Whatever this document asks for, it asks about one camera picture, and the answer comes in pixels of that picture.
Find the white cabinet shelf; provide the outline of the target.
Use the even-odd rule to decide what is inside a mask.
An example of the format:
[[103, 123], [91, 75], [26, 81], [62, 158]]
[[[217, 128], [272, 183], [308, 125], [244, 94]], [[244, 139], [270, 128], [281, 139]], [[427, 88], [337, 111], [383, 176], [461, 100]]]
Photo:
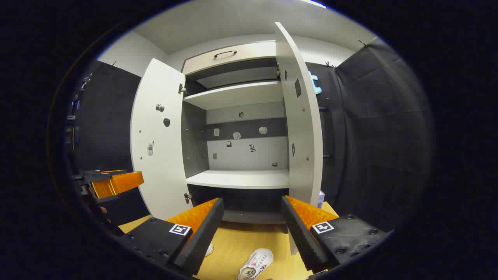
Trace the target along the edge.
[[188, 184], [226, 189], [286, 189], [287, 170], [207, 170], [186, 179]]
[[215, 110], [257, 103], [281, 102], [283, 99], [281, 82], [271, 81], [221, 87], [184, 97], [183, 101], [203, 110]]

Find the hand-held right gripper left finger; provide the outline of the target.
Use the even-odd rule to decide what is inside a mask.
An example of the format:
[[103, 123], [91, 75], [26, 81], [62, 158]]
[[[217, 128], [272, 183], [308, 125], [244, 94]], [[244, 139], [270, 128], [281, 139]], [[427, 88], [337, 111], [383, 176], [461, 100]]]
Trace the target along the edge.
[[151, 217], [119, 237], [142, 260], [191, 277], [197, 275], [224, 215], [215, 198], [167, 220]]

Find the white shoe cabinet door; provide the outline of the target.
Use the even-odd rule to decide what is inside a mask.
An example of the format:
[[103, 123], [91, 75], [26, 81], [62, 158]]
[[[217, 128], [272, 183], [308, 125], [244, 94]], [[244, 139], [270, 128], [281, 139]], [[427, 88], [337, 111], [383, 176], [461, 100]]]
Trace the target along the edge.
[[323, 135], [313, 81], [298, 46], [275, 23], [276, 62], [288, 122], [289, 195], [318, 205], [323, 172]]
[[182, 103], [179, 85], [185, 75], [158, 59], [143, 74], [130, 117], [132, 167], [142, 172], [139, 186], [150, 214], [161, 220], [187, 211], [188, 187], [182, 152]]

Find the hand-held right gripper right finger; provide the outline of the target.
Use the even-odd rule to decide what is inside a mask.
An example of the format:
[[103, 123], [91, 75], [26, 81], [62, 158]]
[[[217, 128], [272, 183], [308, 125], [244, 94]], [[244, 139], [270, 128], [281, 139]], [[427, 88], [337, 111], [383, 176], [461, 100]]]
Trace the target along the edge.
[[356, 215], [340, 217], [290, 196], [282, 197], [281, 214], [305, 268], [313, 273], [349, 263], [389, 236]]

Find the white shoe cabinet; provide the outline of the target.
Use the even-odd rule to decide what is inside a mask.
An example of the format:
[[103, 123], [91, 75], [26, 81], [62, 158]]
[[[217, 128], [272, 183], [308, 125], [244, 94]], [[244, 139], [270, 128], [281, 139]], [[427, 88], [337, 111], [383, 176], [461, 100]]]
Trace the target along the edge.
[[[213, 49], [183, 62], [188, 96], [256, 82], [279, 81], [276, 44], [260, 41]], [[236, 50], [235, 55], [214, 55]], [[186, 179], [207, 170], [289, 171], [288, 122], [280, 102], [203, 110], [183, 101], [182, 149]], [[286, 189], [226, 189], [188, 184], [190, 204], [224, 200], [223, 220], [281, 224], [279, 199]]]

